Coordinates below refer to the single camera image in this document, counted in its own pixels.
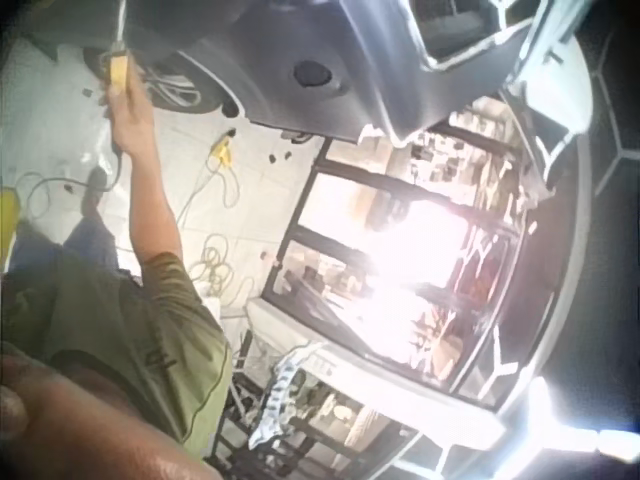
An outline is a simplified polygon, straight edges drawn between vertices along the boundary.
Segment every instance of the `tire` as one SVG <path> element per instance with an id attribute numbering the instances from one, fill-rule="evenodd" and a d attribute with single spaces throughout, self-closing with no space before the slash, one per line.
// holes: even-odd
<path id="1" fill-rule="evenodd" d="M 89 70 L 99 79 L 104 80 L 105 69 L 103 62 L 107 58 L 107 52 L 95 48 L 85 48 L 83 49 L 83 58 Z M 157 108 L 179 113 L 201 114 L 213 112 L 223 103 L 234 103 L 227 92 L 215 80 L 177 53 L 153 64 L 140 62 L 139 66 L 145 72 L 143 79 L 150 94 L 151 102 Z M 156 77 L 158 73 L 160 75 L 166 74 L 166 78 L 184 77 L 191 84 L 189 89 L 193 89 L 193 94 L 186 95 L 187 99 L 184 100 L 184 104 L 168 100 L 166 96 L 160 95 L 158 90 L 152 86 L 154 82 L 147 81 L 147 78 L 154 77 L 154 75 L 150 75 L 149 72 L 151 71 L 155 72 Z"/>

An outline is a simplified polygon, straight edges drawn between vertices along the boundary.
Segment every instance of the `hand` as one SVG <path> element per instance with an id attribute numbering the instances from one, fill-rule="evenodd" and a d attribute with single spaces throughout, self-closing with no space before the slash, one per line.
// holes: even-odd
<path id="1" fill-rule="evenodd" d="M 131 160 L 144 162 L 157 158 L 153 127 L 153 105 L 147 97 L 138 66 L 129 55 L 127 88 L 109 86 L 107 98 L 113 120 L 113 140 Z"/>

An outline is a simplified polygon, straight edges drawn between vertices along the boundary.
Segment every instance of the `white tile floor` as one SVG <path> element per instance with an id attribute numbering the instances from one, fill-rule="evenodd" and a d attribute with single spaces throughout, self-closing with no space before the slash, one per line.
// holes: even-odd
<path id="1" fill-rule="evenodd" d="M 98 105 L 99 83 L 85 67 L 79 49 L 63 46 L 59 54 L 56 63 L 28 42 L 19 41 L 3 71 L 0 163 L 5 186 L 15 186 L 26 172 L 84 181 L 96 164 L 113 175 L 108 123 L 103 118 L 104 108 Z M 194 185 L 202 181 L 202 167 L 211 144 L 232 127 L 237 129 L 231 150 L 239 192 L 229 172 L 223 172 L 226 192 L 222 179 L 213 178 L 194 200 L 181 232 L 187 267 L 200 258 L 210 234 L 228 239 L 227 261 L 236 274 L 222 302 L 232 300 L 242 288 L 233 303 L 238 307 L 248 295 L 262 290 L 268 264 L 260 254 L 275 253 L 321 139 L 296 146 L 281 140 L 279 131 L 252 125 L 242 118 L 229 120 L 219 112 L 184 115 L 156 110 L 165 187 L 176 215 Z M 287 151 L 292 155 L 285 160 Z M 271 153 L 277 157 L 275 164 L 268 160 Z M 129 173 L 125 159 L 122 177 L 105 196 L 100 210 L 116 237 L 121 265 L 136 272 L 139 267 L 128 236 Z M 17 187 L 23 202 L 37 180 L 20 180 Z M 74 188 L 69 193 L 61 183 L 49 185 L 49 208 L 43 187 L 33 196 L 29 212 L 31 217 L 38 217 L 34 221 L 43 232 L 63 242 L 80 219 L 83 191 Z M 237 205 L 225 208 L 223 195 L 227 195 L 227 203 L 232 203 L 238 193 Z M 242 284 L 245 278 L 255 280 L 251 292 L 246 281 Z"/>

